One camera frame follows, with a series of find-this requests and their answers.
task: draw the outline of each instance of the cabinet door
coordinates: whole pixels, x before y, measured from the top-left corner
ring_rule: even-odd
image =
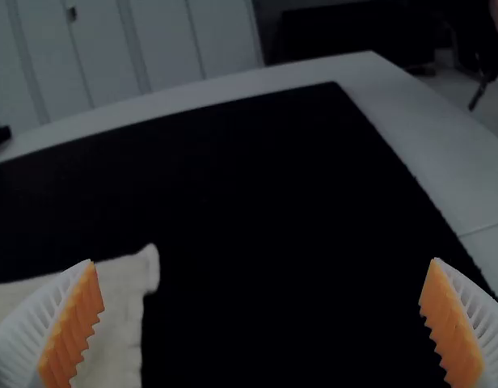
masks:
[[[91,108],[60,0],[16,0],[33,69],[50,120]]]
[[[39,125],[6,0],[0,0],[0,121],[9,125],[14,133]]]
[[[259,66],[260,45],[250,1],[188,1],[207,77]]]
[[[131,0],[153,91],[202,79],[185,0]]]
[[[116,0],[65,0],[74,6],[70,22],[94,106],[139,95]]]

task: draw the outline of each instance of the cabinet handle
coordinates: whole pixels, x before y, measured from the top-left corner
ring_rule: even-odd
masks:
[[[67,18],[68,18],[68,22],[74,23],[74,22],[77,21],[78,12],[77,12],[77,7],[76,6],[71,6],[65,12],[66,12],[66,15],[67,15]]]

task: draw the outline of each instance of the black mat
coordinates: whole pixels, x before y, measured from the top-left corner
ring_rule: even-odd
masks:
[[[487,289],[334,83],[202,108],[0,165],[0,281],[154,242],[151,386],[444,386],[418,312],[433,256]]]

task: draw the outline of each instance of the table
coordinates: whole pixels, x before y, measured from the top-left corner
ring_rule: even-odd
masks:
[[[498,293],[498,138],[375,53],[253,70],[116,103],[18,135],[0,162],[157,116],[331,80],[407,165]]]

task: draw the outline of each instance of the white cloth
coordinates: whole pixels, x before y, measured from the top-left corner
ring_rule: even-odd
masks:
[[[105,311],[93,326],[72,387],[140,388],[143,297],[159,285],[158,251],[149,245],[136,255],[98,263],[96,270]],[[0,322],[53,276],[0,285]]]

